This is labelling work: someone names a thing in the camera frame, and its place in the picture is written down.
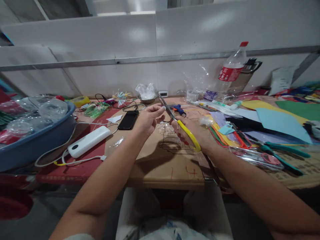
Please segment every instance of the hand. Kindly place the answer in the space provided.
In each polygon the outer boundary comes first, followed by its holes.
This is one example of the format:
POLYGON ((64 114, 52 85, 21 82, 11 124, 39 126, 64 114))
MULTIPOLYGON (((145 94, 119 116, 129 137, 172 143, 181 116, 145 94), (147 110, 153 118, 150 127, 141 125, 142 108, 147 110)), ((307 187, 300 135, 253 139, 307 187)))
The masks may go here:
POLYGON ((140 112, 134 130, 149 137, 155 130, 156 125, 164 120, 165 115, 162 115, 164 111, 165 109, 161 107, 160 103, 145 108, 140 112))
MULTIPOLYGON (((184 117, 176 116, 175 118, 177 120, 180 120, 195 136, 198 143, 200 144, 202 152, 207 152, 210 148, 217 146, 217 143, 210 139, 210 132, 208 130, 200 127, 193 121, 184 117)), ((170 124, 173 126, 174 132, 178 135, 181 141, 188 142, 191 146, 194 146, 192 140, 176 121, 172 120, 170 121, 170 124)))

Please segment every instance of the blue plastic basin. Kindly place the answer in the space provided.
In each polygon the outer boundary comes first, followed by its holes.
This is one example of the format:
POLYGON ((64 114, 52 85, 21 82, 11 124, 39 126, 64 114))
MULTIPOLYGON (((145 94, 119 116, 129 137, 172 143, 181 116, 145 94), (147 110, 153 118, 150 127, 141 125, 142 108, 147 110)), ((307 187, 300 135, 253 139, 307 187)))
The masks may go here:
POLYGON ((59 121, 0 149, 0 172, 32 163, 69 139, 76 123, 72 115, 76 106, 70 102, 67 104, 68 112, 59 121))

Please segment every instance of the forearm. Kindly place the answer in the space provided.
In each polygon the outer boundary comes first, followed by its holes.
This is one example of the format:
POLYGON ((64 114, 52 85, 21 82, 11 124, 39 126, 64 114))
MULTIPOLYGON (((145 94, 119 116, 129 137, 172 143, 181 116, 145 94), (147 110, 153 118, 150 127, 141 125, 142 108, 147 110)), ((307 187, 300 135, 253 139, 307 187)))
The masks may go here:
POLYGON ((207 155, 236 193, 276 231, 319 233, 320 216, 267 173, 215 145, 207 155))
POLYGON ((126 184, 146 139, 133 130, 83 185, 70 210, 92 215, 105 213, 126 184))

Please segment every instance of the charging cable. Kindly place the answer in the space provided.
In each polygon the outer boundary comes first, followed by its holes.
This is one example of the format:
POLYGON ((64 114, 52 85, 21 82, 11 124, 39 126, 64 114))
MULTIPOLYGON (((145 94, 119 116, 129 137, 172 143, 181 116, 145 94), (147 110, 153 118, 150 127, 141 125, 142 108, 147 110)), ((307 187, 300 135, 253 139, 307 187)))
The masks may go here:
POLYGON ((69 165, 69 164, 74 164, 74 163, 89 161, 89 160, 94 159, 94 158, 100 158, 101 160, 105 160, 105 159, 106 159, 106 156, 103 155, 103 156, 95 156, 95 157, 92 157, 92 158, 89 158, 89 159, 84 159, 84 160, 75 161, 75 162, 72 162, 72 163, 66 163, 66 162, 64 161, 64 157, 65 157, 65 154, 68 154, 68 153, 69 153, 69 152, 68 152, 68 149, 66 149, 66 150, 63 152, 63 154, 61 155, 61 157, 57 158, 57 159, 54 160, 53 162, 50 162, 50 163, 47 163, 47 164, 44 164, 44 165, 39 165, 39 164, 38 164, 38 162, 40 161, 40 159, 41 159, 44 155, 46 155, 46 154, 48 154, 49 152, 52 152, 52 151, 54 151, 54 150, 56 150, 56 149, 58 149, 58 148, 60 148, 60 147, 62 147, 62 146, 64 146, 64 145, 66 145, 66 144, 71 140, 71 138, 72 138, 72 136, 73 136, 73 134, 74 134, 74 131, 76 130, 76 127, 77 127, 78 124, 94 124, 94 125, 113 124, 113 125, 119 125, 119 123, 87 123, 87 122, 79 122, 79 123, 77 123, 77 124, 74 126, 74 129, 73 129, 73 131, 72 131, 71 136, 69 137, 69 139, 68 139, 64 144, 62 144, 62 145, 60 145, 60 146, 58 146, 58 147, 55 147, 55 148, 51 149, 50 151, 45 152, 44 154, 42 154, 40 157, 38 157, 38 159, 36 160, 36 162, 34 163, 34 165, 35 165, 36 167, 45 167, 45 166, 48 166, 48 165, 54 163, 54 164, 57 165, 57 166, 64 166, 64 165, 69 165), (58 164, 58 163, 57 163, 57 161, 58 161, 60 158, 62 158, 62 164, 58 164))

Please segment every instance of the scissors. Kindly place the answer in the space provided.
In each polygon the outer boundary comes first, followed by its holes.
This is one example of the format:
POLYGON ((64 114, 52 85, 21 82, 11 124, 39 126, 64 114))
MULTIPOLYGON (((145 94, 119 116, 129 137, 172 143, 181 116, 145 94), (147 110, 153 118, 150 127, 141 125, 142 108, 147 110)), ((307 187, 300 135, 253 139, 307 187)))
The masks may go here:
POLYGON ((301 172, 299 169, 297 169, 294 166, 287 163, 285 160, 283 160, 281 157, 279 157, 274 151, 272 151, 272 149, 284 150, 284 151, 291 152, 291 153, 297 154, 297 155, 299 155, 301 157, 305 157, 305 158, 311 157, 308 153, 305 153, 305 152, 302 152, 302 151, 297 150, 295 148, 284 146, 284 145, 274 144, 271 142, 262 142, 247 133, 245 133, 245 135, 247 135, 250 139, 252 139, 252 140, 250 140, 252 143, 259 145, 260 149, 263 152, 268 153, 269 155, 276 157, 283 164, 284 169, 288 170, 289 172, 294 173, 297 176, 303 175, 303 172, 301 172))
POLYGON ((195 147, 191 146, 193 148, 193 150, 195 150, 196 152, 200 152, 201 151, 201 148, 200 148, 200 145, 197 141, 197 139, 195 138, 195 136, 190 132, 190 130, 180 121, 180 120, 177 120, 175 118, 175 116, 173 115, 170 107, 168 106, 168 104, 166 103, 166 101, 163 99, 162 96, 158 95, 159 97, 159 101, 161 103, 162 106, 165 106, 166 107, 166 111, 168 113, 168 115, 174 120, 176 121, 179 126, 186 132, 186 134, 189 136, 189 138, 192 140, 193 144, 195 147))

